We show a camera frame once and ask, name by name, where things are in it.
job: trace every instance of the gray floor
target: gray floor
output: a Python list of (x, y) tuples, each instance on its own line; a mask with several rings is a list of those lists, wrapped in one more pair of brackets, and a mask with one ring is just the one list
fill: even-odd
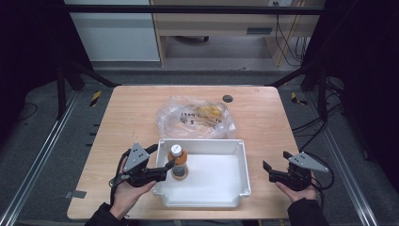
[[(295, 67), (283, 64), (272, 65), (262, 38), (211, 37), (208, 42), (176, 38), (170, 41), (167, 65), (146, 63), (94, 64), (98, 73), (122, 84), (196, 84), (196, 85), (256, 85), (270, 84), (288, 74)], [(82, 221), (68, 219), (66, 212), (70, 200), (64, 198), (67, 191), (73, 191), (86, 162), (98, 125), (112, 93), (111, 88), (84, 76), (86, 87), (83, 91), (70, 92), (77, 95), (76, 103), (65, 127), (59, 134), (54, 147), (41, 169), (32, 190), (28, 191), (24, 207), (20, 209), (17, 225), (82, 225)], [(299, 100), (312, 102), (314, 92), (303, 93), (299, 89), (302, 77), (290, 81), (279, 88), (281, 100), (293, 128), (315, 119), (317, 116), (311, 105), (292, 103), (294, 91)], [(89, 106), (95, 91), (102, 95), (95, 107)], [(329, 107), (339, 99), (328, 99)], [(1, 145), (0, 170), (0, 211), (7, 210), (30, 166), (40, 152), (41, 146), (56, 123), (56, 83), (37, 88), (26, 97), (24, 112), (17, 121), (7, 142)], [(319, 128), (315, 124), (295, 137), (298, 147)], [(354, 175), (366, 203), (372, 210), (377, 223), (363, 222), (359, 215), (356, 199), (340, 174), (339, 165), (334, 160), (333, 149), (328, 145), (325, 134), (319, 135), (305, 149), (325, 159), (336, 172), (334, 186), (326, 190), (325, 215), (331, 225), (399, 225), (399, 195), (389, 184), (377, 163), (362, 158), (361, 147), (357, 142), (346, 117), (336, 112), (328, 118), (326, 132), (330, 132), (339, 148), (338, 152)], [(328, 175), (316, 174), (322, 183), (330, 179)], [(263, 225), (281, 225), (280, 219), (263, 219)]]

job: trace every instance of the wall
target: wall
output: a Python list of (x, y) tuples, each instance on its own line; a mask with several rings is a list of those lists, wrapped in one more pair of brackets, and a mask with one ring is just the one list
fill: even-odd
[[(149, 5), (148, 0), (64, 0), (65, 4)], [(90, 61), (159, 61), (149, 13), (71, 13)]]

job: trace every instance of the bread in plastic bag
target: bread in plastic bag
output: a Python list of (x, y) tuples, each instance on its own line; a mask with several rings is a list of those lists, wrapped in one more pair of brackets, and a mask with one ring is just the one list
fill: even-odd
[(222, 103), (195, 97), (168, 97), (158, 109), (156, 123), (162, 138), (235, 138), (236, 127), (229, 109)]

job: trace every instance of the metal rail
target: metal rail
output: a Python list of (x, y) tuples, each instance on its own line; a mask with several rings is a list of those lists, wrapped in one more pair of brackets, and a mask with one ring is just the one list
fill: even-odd
[(334, 15), (337, 8), (241, 7), (241, 6), (147, 6), (147, 5), (42, 5), (42, 9), (85, 13), (191, 13), (191, 14), (271, 14)]
[(13, 225), (18, 215), (20, 214), (22, 208), (24, 207), (24, 203), (26, 202), (30, 192), (32, 191), (33, 186), (37, 182), (40, 173), (48, 157), (50, 156), (56, 144), (56, 141), (58, 140), (59, 135), (61, 134), (69, 116), (71, 115), (78, 94), (79, 94), (78, 91), (72, 92), (72, 96), (68, 101), (68, 108), (63, 114), (63, 117), (60, 120), (56, 121), (52, 131), (50, 132), (43, 146), (41, 147), (41, 150), (38, 156), (36, 157), (35, 162), (31, 166), (29, 172), (26, 174), (24, 181), (21, 183), (20, 188), (18, 189), (17, 193), (14, 195), (14, 198), (12, 199), (11, 203), (8, 205), (7, 210), (1, 216), (0, 218), (1, 226)]
[[(317, 104), (314, 100), (314, 97), (310, 95), (308, 92), (305, 92), (307, 99), (310, 100), (311, 108), (316, 116), (318, 116)], [(331, 134), (331, 131), (328, 127), (323, 132), (325, 135), (326, 142), (329, 146), (329, 151), (331, 153), (332, 159), (337, 167), (337, 171), (340, 173), (343, 184), (346, 187), (349, 197), (352, 200), (352, 203), (355, 206), (356, 211), (358, 212), (359, 218), (364, 226), (377, 226), (378, 222), (376, 221), (373, 210), (371, 209), (369, 203), (364, 197), (363, 192), (358, 184), (358, 181), (355, 178), (352, 170), (349, 168), (346, 163), (343, 155), (341, 154), (340, 147), (334, 139), (334, 136)]]

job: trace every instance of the wire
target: wire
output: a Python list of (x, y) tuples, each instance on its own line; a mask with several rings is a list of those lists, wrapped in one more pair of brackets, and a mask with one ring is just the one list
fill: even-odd
[(287, 56), (284, 54), (284, 51), (282, 50), (281, 46), (279, 45), (279, 40), (277, 39), (277, 33), (278, 33), (278, 31), (280, 31), (282, 37), (283, 37), (284, 40), (285, 40), (286, 45), (288, 46), (288, 48), (289, 48), (289, 50), (290, 50), (290, 52), (291, 52), (290, 46), (288, 45), (288, 41), (285, 39), (285, 36), (284, 36), (284, 34), (282, 34), (281, 28), (279, 27), (279, 15), (276, 15), (276, 19), (277, 19), (277, 23), (276, 23), (276, 29), (277, 29), (277, 30), (276, 30), (276, 33), (275, 33), (276, 44), (277, 44), (277, 46), (279, 47), (279, 49), (281, 50), (282, 56), (284, 57), (284, 59), (285, 59), (285, 61), (287, 62), (287, 64), (290, 65), (290, 66), (298, 67), (298, 66), (300, 66), (300, 64), (299, 64), (299, 65), (291, 64), (291, 63), (288, 61)]
[(31, 114), (29, 114), (28, 116), (25, 116), (25, 117), (22, 117), (22, 118), (17, 119), (17, 121), (24, 121), (24, 120), (27, 120), (27, 119), (29, 119), (30, 117), (32, 117), (32, 116), (38, 111), (38, 106), (35, 105), (35, 104), (33, 104), (33, 103), (25, 103), (25, 105), (32, 105), (32, 106), (35, 107), (35, 110), (33, 110), (33, 112), (32, 112)]
[[(290, 32), (289, 32), (290, 34), (292, 33), (293, 29), (294, 29), (294, 25), (291, 25)], [(290, 51), (291, 56), (294, 58), (295, 61), (297, 61), (297, 62), (300, 63), (299, 65), (291, 64), (291, 63), (288, 61), (287, 56), (284, 54), (284, 51), (282, 50), (281, 46), (279, 45), (278, 36), (277, 36), (278, 31), (280, 32), (281, 36), (283, 37), (283, 39), (284, 39), (284, 41), (285, 41), (285, 45), (287, 46), (288, 50)], [(306, 52), (306, 37), (304, 38), (304, 41), (303, 41), (303, 44), (302, 44), (302, 56), (301, 56), (301, 57), (298, 57), (298, 54), (297, 54), (297, 51), (296, 51), (297, 45), (298, 45), (298, 41), (299, 41), (300, 38), (298, 38), (298, 39), (296, 40), (295, 55), (294, 55), (294, 54), (293, 54), (293, 51), (292, 51), (291, 48), (290, 48), (290, 45), (289, 45), (289, 43), (288, 43), (288, 40), (285, 38), (284, 34), (282, 33), (282, 29), (281, 29), (281, 27), (279, 26), (279, 15), (278, 15), (278, 14), (276, 15), (276, 33), (275, 33), (275, 39), (276, 39), (276, 44), (277, 44), (277, 46), (279, 47), (279, 49), (281, 50), (281, 53), (282, 53), (282, 55), (284, 56), (284, 59), (285, 59), (285, 61), (287, 62), (287, 64), (290, 65), (290, 66), (296, 66), (296, 67), (301, 66), (301, 65), (302, 65), (302, 62), (303, 62), (303, 56), (305, 56), (305, 52)]]
[(315, 155), (314, 153), (306, 153), (306, 154), (309, 155), (309, 156), (312, 157), (312, 158), (315, 158), (317, 161), (321, 162), (322, 165), (324, 165), (324, 166), (328, 169), (329, 173), (331, 174), (331, 181), (330, 181), (330, 183), (328, 184), (328, 186), (321, 186), (321, 184), (319, 183), (320, 189), (322, 189), (322, 190), (327, 190), (327, 189), (331, 188), (332, 185), (333, 185), (334, 182), (335, 182), (335, 174), (334, 174), (334, 171), (333, 171), (333, 170), (331, 169), (331, 167), (327, 164), (327, 162), (324, 161), (324, 160), (323, 160), (322, 158), (320, 158), (319, 156)]
[(313, 137), (311, 137), (311, 138), (302, 146), (302, 148), (299, 149), (299, 152), (302, 152), (302, 150), (305, 149), (306, 146), (308, 146), (308, 145), (311, 143), (311, 141), (314, 140), (314, 139), (317, 137), (317, 135), (319, 135), (326, 127), (327, 127), (327, 123), (324, 121), (323, 124), (322, 124), (322, 126), (320, 126), (319, 130), (316, 132), (316, 134), (315, 134)]

